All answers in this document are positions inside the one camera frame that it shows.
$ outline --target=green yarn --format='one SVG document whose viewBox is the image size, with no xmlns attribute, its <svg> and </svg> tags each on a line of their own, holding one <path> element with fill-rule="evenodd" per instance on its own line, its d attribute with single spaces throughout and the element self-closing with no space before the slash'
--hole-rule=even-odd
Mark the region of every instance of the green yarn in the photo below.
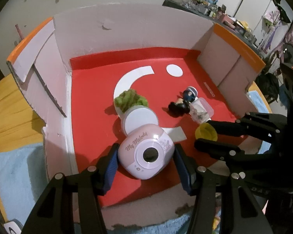
<svg viewBox="0 0 293 234">
<path fill-rule="evenodd" d="M 114 99 L 114 105 L 119 107 L 123 113 L 135 105 L 149 107 L 147 99 L 137 94 L 134 89 L 129 89 L 121 93 Z"/>
</svg>

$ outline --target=clear plastic box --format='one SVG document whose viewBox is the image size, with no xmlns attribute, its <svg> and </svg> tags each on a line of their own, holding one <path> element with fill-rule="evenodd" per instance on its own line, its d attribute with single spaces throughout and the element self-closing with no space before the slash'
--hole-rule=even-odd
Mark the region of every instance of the clear plastic box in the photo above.
<svg viewBox="0 0 293 234">
<path fill-rule="evenodd" d="M 204 98 L 200 97 L 190 103 L 190 115 L 195 122 L 202 124 L 214 115 L 214 109 Z"/>
</svg>

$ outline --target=white round container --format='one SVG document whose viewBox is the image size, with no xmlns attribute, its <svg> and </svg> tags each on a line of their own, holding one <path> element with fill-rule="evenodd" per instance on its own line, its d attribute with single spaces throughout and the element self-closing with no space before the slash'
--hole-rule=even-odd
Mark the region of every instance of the white round container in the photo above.
<svg viewBox="0 0 293 234">
<path fill-rule="evenodd" d="M 158 117 L 150 108 L 136 105 L 129 108 L 122 116 L 121 130 L 128 136 L 130 132 L 145 124 L 158 126 Z"/>
</svg>

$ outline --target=figurine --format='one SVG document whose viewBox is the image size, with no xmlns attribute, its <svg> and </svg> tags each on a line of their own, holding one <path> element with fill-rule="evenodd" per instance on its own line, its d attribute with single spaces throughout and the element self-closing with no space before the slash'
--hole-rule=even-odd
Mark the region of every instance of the figurine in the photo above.
<svg viewBox="0 0 293 234">
<path fill-rule="evenodd" d="M 182 98 L 179 98 L 176 102 L 170 102 L 168 109 L 176 117 L 190 112 L 189 103 Z"/>
<path fill-rule="evenodd" d="M 183 91 L 182 96 L 185 101 L 192 103 L 197 97 L 197 90 L 194 87 L 189 86 Z"/>
</svg>

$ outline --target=blue towel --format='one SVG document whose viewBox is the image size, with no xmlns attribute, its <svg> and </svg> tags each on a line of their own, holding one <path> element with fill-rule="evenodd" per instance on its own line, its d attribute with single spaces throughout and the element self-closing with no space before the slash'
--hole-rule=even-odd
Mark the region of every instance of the blue towel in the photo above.
<svg viewBox="0 0 293 234">
<path fill-rule="evenodd" d="M 0 153 L 0 197 L 8 220 L 24 225 L 47 183 L 42 143 Z"/>
<path fill-rule="evenodd" d="M 145 227 L 117 227 L 114 230 L 107 230 L 107 234 L 186 234 L 189 226 L 191 212 L 168 220 L 162 224 Z M 80 224 L 74 225 L 75 233 L 81 234 Z"/>
<path fill-rule="evenodd" d="M 250 98 L 251 98 L 253 104 L 256 106 L 258 112 L 269 113 L 264 101 L 262 100 L 262 98 L 260 97 L 260 95 L 258 94 L 257 91 L 255 91 L 255 90 L 250 91 L 249 95 L 250 95 Z M 270 146 L 271 146 L 270 143 L 263 141 L 258 153 L 263 154 L 264 152 L 269 150 Z"/>
</svg>

